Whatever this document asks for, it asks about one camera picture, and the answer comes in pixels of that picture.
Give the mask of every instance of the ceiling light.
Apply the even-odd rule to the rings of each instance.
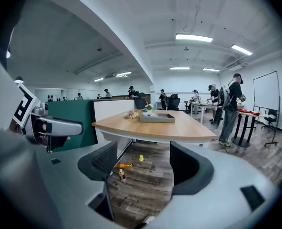
[[[101,80],[104,80],[104,78],[100,78],[100,79],[94,80],[94,82],[98,82],[98,81],[101,81]]]
[[[23,83],[23,79],[22,79],[21,76],[17,76],[14,82],[15,83]]]
[[[215,69],[207,69],[207,68],[203,68],[204,71],[219,71],[219,70],[215,70]]]
[[[126,72],[126,73],[116,74],[116,76],[119,76],[119,75],[125,75],[125,74],[131,74],[131,72]]]
[[[236,46],[235,44],[231,48],[236,49],[237,51],[243,52],[243,53],[245,53],[247,55],[251,55],[252,54],[252,52],[249,52],[246,49],[243,49],[243,48],[241,48],[239,46]]]
[[[189,70],[189,67],[171,67],[170,70]]]
[[[205,36],[187,35],[187,34],[176,34],[176,40],[195,40],[202,42],[212,42],[213,38],[205,37]]]

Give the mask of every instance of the backpack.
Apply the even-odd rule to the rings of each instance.
[[[232,98],[230,98],[230,89],[229,87],[234,83],[235,81],[229,82],[228,86],[223,85],[218,93],[218,100],[217,100],[217,106],[228,107],[232,101]]]

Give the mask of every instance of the wooden table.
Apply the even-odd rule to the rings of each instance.
[[[237,137],[238,130],[240,129],[242,115],[245,116],[245,123],[244,123],[244,127],[242,129],[242,135],[240,137]],[[244,139],[244,136],[245,136],[246,129],[248,128],[247,124],[248,124],[249,116],[252,117],[252,121],[251,121],[248,139],[246,140],[246,139]],[[263,118],[263,117],[267,117],[267,115],[261,114],[260,116],[257,116],[257,115],[253,115],[253,114],[250,114],[250,113],[238,112],[238,122],[237,122],[237,126],[236,126],[236,131],[235,131],[234,137],[231,138],[231,141],[233,143],[235,143],[237,146],[240,146],[240,147],[250,147],[250,138],[251,138],[253,128],[254,128],[255,118]]]
[[[98,142],[103,142],[102,133],[151,142],[170,141],[202,144],[207,146],[216,135],[183,111],[154,110],[154,113],[168,113],[176,118],[175,123],[147,123],[139,118],[127,119],[124,113],[92,123],[96,128]]]
[[[201,124],[203,123],[203,118],[204,118],[204,108],[217,109],[217,106],[216,105],[212,105],[212,104],[193,104],[193,103],[191,103],[191,105],[194,106],[194,108],[198,108],[198,107],[201,108],[201,119],[200,119],[200,123]]]

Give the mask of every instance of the green partition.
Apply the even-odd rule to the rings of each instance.
[[[84,132],[78,136],[71,136],[63,147],[56,148],[54,152],[75,149],[95,144],[95,134],[91,126],[94,116],[90,112],[90,100],[48,102],[49,116],[84,124]]]

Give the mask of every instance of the ceiling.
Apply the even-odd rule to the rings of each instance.
[[[154,73],[189,66],[227,70],[238,62],[248,67],[282,54],[282,25],[263,0],[121,0],[143,39]],[[213,38],[211,43],[176,41],[177,33]],[[236,44],[251,56],[231,47]],[[11,60],[82,74],[95,80],[140,68],[105,37],[73,13],[50,0],[28,0],[13,33]]]

